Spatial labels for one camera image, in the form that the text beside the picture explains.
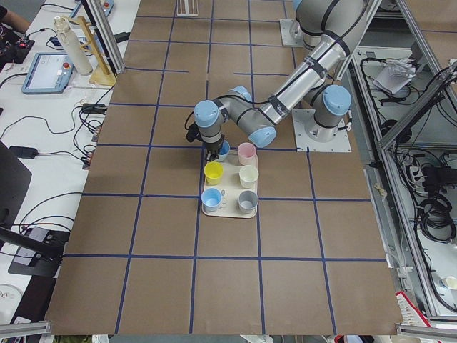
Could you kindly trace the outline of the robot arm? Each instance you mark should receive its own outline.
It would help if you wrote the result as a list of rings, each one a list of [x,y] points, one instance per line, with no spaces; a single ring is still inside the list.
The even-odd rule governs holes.
[[[368,23],[367,1],[295,1],[293,8],[301,31],[320,41],[267,100],[254,103],[247,89],[238,86],[194,107],[194,122],[186,129],[186,139],[204,144],[207,161],[219,157],[224,141],[221,127],[228,120],[255,146],[268,146],[276,138],[276,125],[351,55]]]

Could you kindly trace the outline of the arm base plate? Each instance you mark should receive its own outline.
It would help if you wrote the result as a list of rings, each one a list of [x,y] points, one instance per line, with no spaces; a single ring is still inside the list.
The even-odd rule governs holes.
[[[285,47],[304,47],[304,33],[297,20],[281,19],[279,21],[281,41]]]
[[[293,109],[292,121],[296,150],[302,152],[351,153],[346,123],[341,117],[337,127],[323,128],[315,122],[314,109]]]

